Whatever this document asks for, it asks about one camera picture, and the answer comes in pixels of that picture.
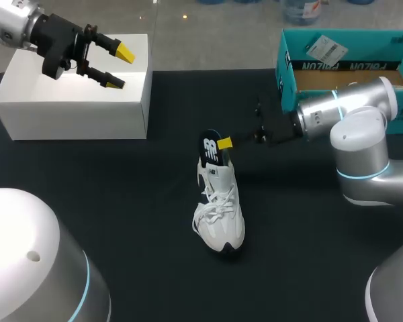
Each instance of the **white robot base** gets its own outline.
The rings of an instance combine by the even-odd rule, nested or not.
[[[370,276],[365,308],[370,322],[403,322],[403,247]]]
[[[0,322],[109,322],[94,264],[39,198],[0,189]]]

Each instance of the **black table surface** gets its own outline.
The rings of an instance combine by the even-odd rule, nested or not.
[[[100,269],[120,321],[368,321],[373,269],[403,244],[403,207],[344,200],[327,139],[231,151],[246,223],[240,256],[193,232],[197,137],[277,108],[274,70],[155,72],[148,139],[13,142],[0,187],[33,193]],[[403,158],[403,136],[389,137]]]

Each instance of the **shoe tongue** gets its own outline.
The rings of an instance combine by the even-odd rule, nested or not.
[[[214,191],[220,193],[227,193],[230,190],[232,183],[232,168],[229,166],[215,166],[206,163],[206,170],[208,172],[209,182]]]

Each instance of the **shoe insole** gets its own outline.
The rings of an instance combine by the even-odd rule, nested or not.
[[[221,140],[221,135],[214,129],[207,129],[199,137],[199,153],[201,165],[205,168],[206,162],[216,166],[228,164],[227,150],[218,149],[217,141]]]

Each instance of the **shoe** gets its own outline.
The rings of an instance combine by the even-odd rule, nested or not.
[[[244,239],[244,220],[234,167],[226,150],[219,150],[218,132],[208,130],[199,140],[197,179],[201,201],[193,218],[193,230],[217,252],[233,252]]]

